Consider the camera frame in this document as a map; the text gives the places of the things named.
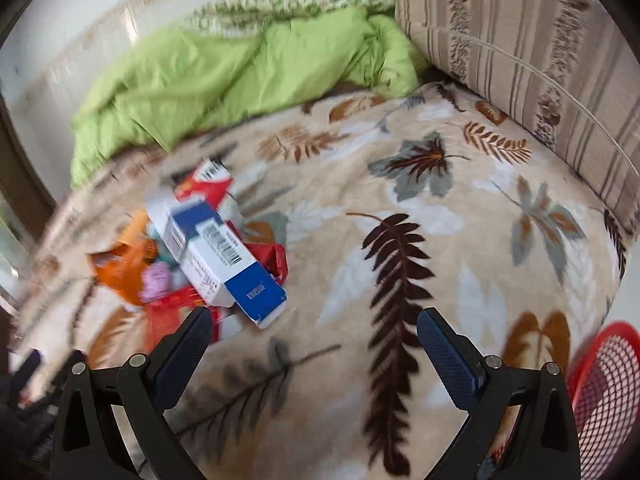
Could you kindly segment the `green quilt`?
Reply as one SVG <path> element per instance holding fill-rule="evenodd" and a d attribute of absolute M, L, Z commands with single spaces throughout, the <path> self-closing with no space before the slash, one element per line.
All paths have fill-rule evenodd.
<path fill-rule="evenodd" d="M 408 96 L 426 65 L 385 13 L 346 6 L 226 36 L 175 24 L 140 40 L 92 84 L 72 121 L 79 188 L 132 146 L 172 151 L 186 136 L 321 98 L 340 82 Z"/>

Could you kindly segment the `leaf pattern bed blanket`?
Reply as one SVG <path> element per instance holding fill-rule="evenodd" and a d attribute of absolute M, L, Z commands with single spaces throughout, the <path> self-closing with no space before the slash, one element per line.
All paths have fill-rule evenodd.
<path fill-rule="evenodd" d="M 453 84 L 325 99 L 114 159 L 67 197 L 17 325 L 27 395 L 73 350 L 143 347 L 145 310 L 93 275 L 160 185 L 219 157 L 244 240 L 288 257 L 284 311 L 203 356 L 168 422 L 211 479 L 421 479 L 462 422 L 416 342 L 435 307 L 480 351 L 568 367 L 620 287 L 623 212 L 509 116 Z"/>

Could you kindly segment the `blue white medicine box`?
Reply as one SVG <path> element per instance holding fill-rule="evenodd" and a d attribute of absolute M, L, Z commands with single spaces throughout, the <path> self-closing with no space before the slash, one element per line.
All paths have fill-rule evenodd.
<path fill-rule="evenodd" d="M 182 273 L 208 306 L 240 310 L 261 330 L 284 310 L 286 292 L 205 200 L 160 190 L 146 213 Z"/>

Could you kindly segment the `orange medicine box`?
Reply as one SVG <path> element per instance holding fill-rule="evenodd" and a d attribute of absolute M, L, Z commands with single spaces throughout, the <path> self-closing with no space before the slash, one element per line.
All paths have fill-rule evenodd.
<path fill-rule="evenodd" d="M 144 305 L 143 273 L 158 254 L 156 243 L 146 234 L 148 222 L 146 211 L 137 210 L 111 249 L 87 256 L 96 281 L 135 306 Z"/>

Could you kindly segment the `purple tissue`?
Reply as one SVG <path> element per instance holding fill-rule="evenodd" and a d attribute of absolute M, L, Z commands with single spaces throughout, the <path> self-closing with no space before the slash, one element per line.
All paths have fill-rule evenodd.
<path fill-rule="evenodd" d="M 142 289 L 139 294 L 142 304 L 166 296 L 170 292 L 171 268 L 165 261 L 153 262 L 142 272 Z"/>

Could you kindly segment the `red mesh trash basket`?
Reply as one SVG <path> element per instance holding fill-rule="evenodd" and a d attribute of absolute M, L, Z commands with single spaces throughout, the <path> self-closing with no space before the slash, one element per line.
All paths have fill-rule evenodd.
<path fill-rule="evenodd" d="M 567 379 L 583 479 L 603 479 L 639 428 L 639 333 L 605 326 Z"/>

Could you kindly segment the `red wrapper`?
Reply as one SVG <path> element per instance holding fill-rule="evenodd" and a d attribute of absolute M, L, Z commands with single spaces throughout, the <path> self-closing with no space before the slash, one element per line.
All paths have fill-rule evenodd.
<path fill-rule="evenodd" d="M 274 280 L 283 285 L 288 277 L 288 255 L 285 247 L 274 241 L 273 232 L 260 233 L 257 236 L 244 236 L 231 221 L 226 225 L 232 229 L 256 260 L 271 274 Z"/>

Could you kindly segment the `striped beige bolster cushion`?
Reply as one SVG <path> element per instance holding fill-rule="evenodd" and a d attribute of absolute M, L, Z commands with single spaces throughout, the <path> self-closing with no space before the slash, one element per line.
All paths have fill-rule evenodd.
<path fill-rule="evenodd" d="M 396 18 L 638 232 L 639 64 L 599 0 L 397 0 Z"/>

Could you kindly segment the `red white torn package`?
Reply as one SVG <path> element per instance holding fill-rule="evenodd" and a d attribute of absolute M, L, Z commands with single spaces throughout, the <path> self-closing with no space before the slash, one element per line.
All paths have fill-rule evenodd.
<path fill-rule="evenodd" d="M 180 202 L 199 197 L 216 209 L 232 181 L 232 175 L 221 162 L 205 159 L 175 187 L 174 195 Z"/>

